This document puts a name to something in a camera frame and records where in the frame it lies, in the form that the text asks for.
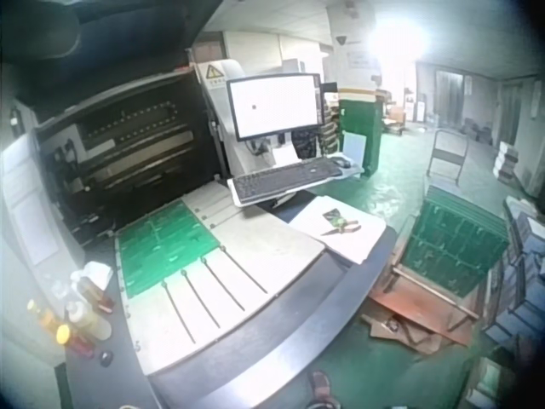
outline ceiling light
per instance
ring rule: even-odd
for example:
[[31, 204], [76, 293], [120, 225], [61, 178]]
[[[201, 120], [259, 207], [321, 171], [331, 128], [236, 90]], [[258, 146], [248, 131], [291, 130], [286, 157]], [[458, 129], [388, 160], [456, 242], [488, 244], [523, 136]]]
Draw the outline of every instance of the ceiling light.
[[415, 61], [426, 52], [427, 35], [409, 20], [379, 20], [370, 35], [369, 47], [382, 61]]

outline warning label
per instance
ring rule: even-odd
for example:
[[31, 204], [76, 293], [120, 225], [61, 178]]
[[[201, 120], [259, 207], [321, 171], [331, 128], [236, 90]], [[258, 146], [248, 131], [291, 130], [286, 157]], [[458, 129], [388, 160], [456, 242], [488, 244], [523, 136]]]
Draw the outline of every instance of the warning label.
[[209, 89], [223, 88], [226, 86], [225, 75], [217, 66], [208, 65], [206, 69], [206, 82]]
[[210, 64], [208, 66], [208, 70], [206, 70], [206, 79], [213, 79], [213, 78], [223, 78], [223, 73], [218, 70], [215, 66]]

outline bottle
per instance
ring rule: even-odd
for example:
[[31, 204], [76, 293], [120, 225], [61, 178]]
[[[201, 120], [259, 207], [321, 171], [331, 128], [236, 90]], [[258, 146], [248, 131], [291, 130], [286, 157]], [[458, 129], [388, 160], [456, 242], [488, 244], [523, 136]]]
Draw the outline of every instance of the bottle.
[[85, 358], [91, 359], [95, 356], [94, 344], [66, 324], [59, 326], [56, 339], [59, 345], [70, 348]]
[[75, 271], [70, 276], [72, 289], [81, 294], [94, 308], [111, 314], [115, 302], [107, 296], [89, 277], [82, 275], [81, 271]]
[[81, 301], [69, 302], [66, 305], [68, 319], [79, 329], [101, 341], [107, 340], [112, 335], [112, 326], [104, 318], [100, 317], [86, 303]]
[[42, 328], [53, 334], [53, 336], [56, 335], [57, 329], [62, 324], [62, 321], [57, 319], [53, 311], [48, 308], [45, 310], [40, 309], [34, 300], [28, 302], [26, 309], [37, 316], [38, 323]]

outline yellow bottle cap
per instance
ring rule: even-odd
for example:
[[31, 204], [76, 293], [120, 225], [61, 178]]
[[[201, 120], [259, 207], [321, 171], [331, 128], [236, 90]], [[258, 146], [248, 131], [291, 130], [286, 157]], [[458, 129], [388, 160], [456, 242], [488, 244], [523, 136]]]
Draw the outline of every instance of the yellow bottle cap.
[[60, 325], [57, 329], [57, 343], [65, 345], [70, 339], [70, 327], [66, 324]]

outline monitor screen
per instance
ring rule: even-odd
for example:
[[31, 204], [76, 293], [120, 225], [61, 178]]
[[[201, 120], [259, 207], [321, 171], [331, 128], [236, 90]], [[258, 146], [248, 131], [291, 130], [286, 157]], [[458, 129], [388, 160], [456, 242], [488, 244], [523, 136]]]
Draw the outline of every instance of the monitor screen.
[[239, 141], [324, 124], [318, 74], [279, 74], [227, 82]]

